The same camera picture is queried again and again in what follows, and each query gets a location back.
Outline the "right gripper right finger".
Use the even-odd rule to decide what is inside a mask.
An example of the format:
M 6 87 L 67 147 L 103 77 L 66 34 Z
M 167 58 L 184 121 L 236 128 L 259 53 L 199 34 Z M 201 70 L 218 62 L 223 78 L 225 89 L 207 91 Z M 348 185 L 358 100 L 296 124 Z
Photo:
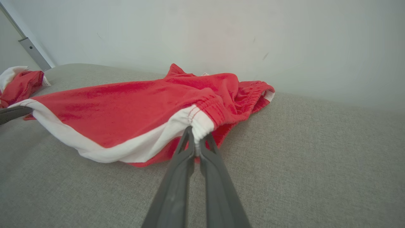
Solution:
M 250 228 L 220 151 L 210 133 L 199 142 L 201 173 L 206 185 L 207 228 Z

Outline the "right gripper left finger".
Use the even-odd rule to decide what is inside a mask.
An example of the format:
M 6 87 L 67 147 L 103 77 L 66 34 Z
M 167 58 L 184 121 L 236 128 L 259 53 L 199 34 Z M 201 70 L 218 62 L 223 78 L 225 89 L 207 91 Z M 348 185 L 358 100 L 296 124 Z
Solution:
M 189 179 L 194 172 L 195 143 L 188 126 L 146 214 L 142 228 L 185 228 Z

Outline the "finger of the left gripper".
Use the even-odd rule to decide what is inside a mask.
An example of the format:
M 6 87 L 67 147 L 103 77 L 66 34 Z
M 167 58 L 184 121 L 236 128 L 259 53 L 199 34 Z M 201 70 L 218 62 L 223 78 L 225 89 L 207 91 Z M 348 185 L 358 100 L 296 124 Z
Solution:
M 25 106 L 16 106 L 13 108 L 4 108 L 0 110 L 0 125 L 3 125 L 16 118 L 23 117 L 32 113 L 33 109 Z

